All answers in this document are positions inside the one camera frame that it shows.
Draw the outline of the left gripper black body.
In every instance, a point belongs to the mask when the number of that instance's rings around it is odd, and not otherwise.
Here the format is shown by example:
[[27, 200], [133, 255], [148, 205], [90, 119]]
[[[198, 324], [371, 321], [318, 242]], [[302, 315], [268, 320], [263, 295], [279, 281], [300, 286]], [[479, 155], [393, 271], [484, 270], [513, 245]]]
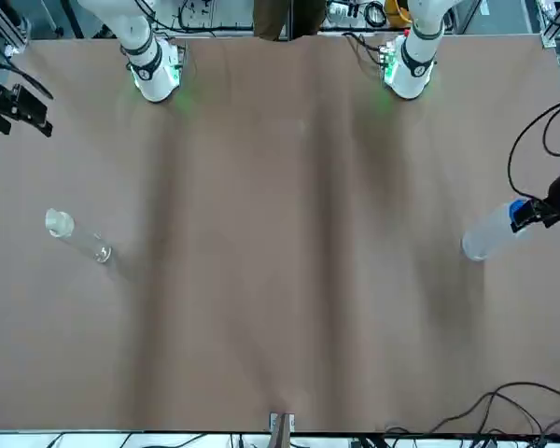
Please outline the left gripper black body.
[[550, 228], [560, 222], [560, 176], [549, 186], [546, 198], [543, 200], [543, 225]]

